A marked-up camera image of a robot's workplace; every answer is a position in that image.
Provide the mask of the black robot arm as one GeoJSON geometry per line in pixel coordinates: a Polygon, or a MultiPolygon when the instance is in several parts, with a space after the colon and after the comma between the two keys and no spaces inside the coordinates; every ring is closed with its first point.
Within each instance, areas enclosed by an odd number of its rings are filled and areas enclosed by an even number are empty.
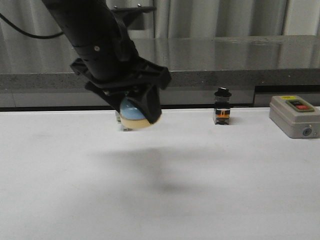
{"type": "Polygon", "coordinates": [[[153,6],[109,9],[102,0],[46,0],[78,59],[72,70],[86,77],[86,89],[120,111],[128,100],[146,121],[156,123],[162,113],[159,91],[171,81],[168,68],[142,58],[128,34],[128,26],[153,6]]]}

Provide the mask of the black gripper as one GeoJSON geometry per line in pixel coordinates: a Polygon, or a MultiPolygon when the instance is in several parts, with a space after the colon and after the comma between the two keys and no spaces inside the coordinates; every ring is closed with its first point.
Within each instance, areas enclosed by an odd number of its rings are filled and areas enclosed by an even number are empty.
{"type": "Polygon", "coordinates": [[[126,98],[144,118],[150,124],[159,120],[162,114],[159,88],[165,89],[171,81],[167,67],[139,56],[130,39],[72,35],[69,41],[78,54],[70,67],[75,74],[89,80],[85,84],[86,90],[99,96],[118,113],[125,95],[108,95],[104,91],[131,92],[126,98]]]}

